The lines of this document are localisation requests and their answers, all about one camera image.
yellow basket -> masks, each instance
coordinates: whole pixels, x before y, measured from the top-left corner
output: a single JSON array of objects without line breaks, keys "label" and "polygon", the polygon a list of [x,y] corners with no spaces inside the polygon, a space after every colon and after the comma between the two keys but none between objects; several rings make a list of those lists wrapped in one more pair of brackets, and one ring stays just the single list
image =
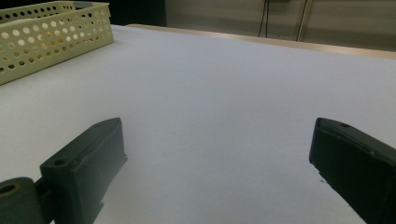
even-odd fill
[{"label": "yellow basket", "polygon": [[0,85],[114,42],[108,3],[0,10]]}]

table surface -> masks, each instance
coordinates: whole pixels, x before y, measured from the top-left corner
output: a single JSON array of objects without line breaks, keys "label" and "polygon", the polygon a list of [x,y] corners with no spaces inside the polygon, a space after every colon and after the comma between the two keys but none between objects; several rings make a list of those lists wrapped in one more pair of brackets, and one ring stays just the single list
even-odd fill
[{"label": "table surface", "polygon": [[363,223],[309,148],[318,117],[396,147],[394,60],[112,28],[115,43],[0,86],[2,179],[37,180],[121,117],[129,162],[96,224]]}]

beige perforated basket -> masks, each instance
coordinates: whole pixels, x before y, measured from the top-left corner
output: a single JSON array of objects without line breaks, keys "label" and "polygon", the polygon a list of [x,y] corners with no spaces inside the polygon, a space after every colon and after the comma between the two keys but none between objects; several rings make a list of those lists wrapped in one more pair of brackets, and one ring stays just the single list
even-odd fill
[{"label": "beige perforated basket", "polygon": [[112,43],[109,17],[108,3],[0,10],[0,85]]}]

black plastic part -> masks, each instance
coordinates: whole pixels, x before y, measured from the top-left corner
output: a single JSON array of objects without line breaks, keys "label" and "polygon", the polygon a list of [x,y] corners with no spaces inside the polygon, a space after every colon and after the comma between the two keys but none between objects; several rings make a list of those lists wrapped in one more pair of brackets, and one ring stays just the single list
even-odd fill
[{"label": "black plastic part", "polygon": [[369,224],[396,223],[396,150],[345,123],[317,119],[309,161]]},{"label": "black plastic part", "polygon": [[33,180],[27,177],[0,183],[1,224],[46,224]]},{"label": "black plastic part", "polygon": [[127,161],[120,119],[91,126],[41,166],[43,180],[54,193],[57,224],[92,224],[107,187]]}]

plastic basket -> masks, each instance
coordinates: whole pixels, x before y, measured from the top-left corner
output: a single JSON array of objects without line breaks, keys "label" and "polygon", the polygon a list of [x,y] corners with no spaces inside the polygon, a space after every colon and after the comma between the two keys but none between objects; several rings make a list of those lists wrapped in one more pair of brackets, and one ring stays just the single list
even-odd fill
[{"label": "plastic basket", "polygon": [[108,3],[0,10],[0,85],[112,43],[109,17]]}]

